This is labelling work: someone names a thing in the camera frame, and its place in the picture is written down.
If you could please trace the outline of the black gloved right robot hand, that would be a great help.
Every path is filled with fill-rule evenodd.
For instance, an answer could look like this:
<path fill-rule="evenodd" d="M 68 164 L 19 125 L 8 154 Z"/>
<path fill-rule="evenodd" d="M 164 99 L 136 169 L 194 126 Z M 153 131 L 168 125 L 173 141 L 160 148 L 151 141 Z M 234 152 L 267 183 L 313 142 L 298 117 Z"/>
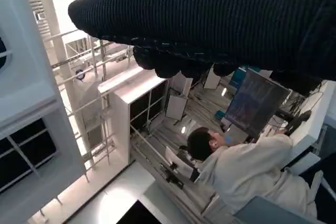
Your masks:
<path fill-rule="evenodd" d="M 335 0 L 75 0 L 73 24 L 160 78 L 241 66 L 335 80 Z"/>

